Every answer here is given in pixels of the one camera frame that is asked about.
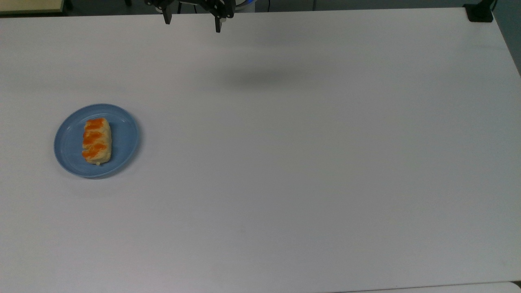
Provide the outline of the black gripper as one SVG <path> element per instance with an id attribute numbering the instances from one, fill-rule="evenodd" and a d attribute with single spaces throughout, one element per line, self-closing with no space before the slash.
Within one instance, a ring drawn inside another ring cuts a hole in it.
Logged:
<path id="1" fill-rule="evenodd" d="M 220 33 L 224 22 L 229 17 L 229 14 L 235 14 L 236 1 L 235 0 L 145 0 L 144 3 L 149 6 L 154 6 L 162 11 L 165 24 L 171 24 L 172 11 L 170 5 L 173 2 L 180 2 L 182 4 L 190 4 L 199 6 L 215 17 L 215 30 Z"/>

